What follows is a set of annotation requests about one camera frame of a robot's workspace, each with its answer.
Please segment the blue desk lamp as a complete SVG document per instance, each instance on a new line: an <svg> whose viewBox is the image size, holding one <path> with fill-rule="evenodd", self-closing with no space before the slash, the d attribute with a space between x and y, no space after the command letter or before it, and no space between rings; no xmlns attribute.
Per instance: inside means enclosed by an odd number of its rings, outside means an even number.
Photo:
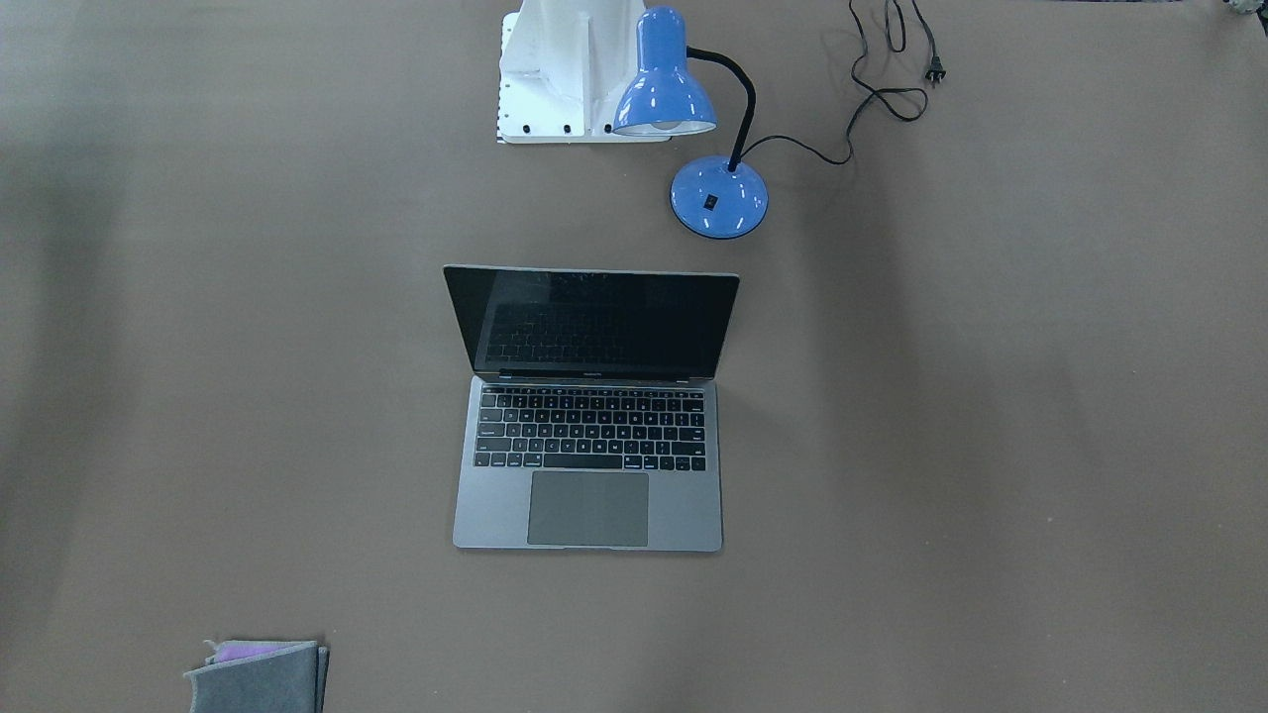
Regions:
<svg viewBox="0 0 1268 713"><path fill-rule="evenodd" d="M675 8L652 6L637 22L637 74L618 101L612 128L626 137L705 134L716 128L714 105L689 72L692 58L729 69L746 91L746 108L730 154L680 167L670 184L670 206L685 227L704 239L742 239L765 221L768 206L765 179L742 159L756 89L727 55L690 47L683 15Z"/></svg>

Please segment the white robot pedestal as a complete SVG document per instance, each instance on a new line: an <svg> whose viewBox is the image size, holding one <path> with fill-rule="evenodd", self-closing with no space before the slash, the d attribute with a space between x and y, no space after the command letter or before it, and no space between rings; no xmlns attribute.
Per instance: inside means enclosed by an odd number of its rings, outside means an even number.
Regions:
<svg viewBox="0 0 1268 713"><path fill-rule="evenodd" d="M525 1L503 16L497 138L503 145L642 145L615 134L637 74L643 1Z"/></svg>

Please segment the grey felt cloth stack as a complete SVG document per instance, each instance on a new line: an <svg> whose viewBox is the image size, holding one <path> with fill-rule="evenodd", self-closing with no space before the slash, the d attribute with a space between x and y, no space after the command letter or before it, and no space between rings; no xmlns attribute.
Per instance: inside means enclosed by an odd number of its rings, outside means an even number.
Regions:
<svg viewBox="0 0 1268 713"><path fill-rule="evenodd" d="M321 712L328 650L317 641L207 639L212 650L191 685L190 712Z"/></svg>

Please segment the grey laptop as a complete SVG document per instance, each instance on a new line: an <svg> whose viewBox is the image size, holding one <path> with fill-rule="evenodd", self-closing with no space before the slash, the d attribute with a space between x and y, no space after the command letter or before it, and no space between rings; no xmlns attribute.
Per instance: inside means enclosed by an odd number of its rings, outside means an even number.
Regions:
<svg viewBox="0 0 1268 713"><path fill-rule="evenodd" d="M733 271L443 275L472 370L453 546L721 551Z"/></svg>

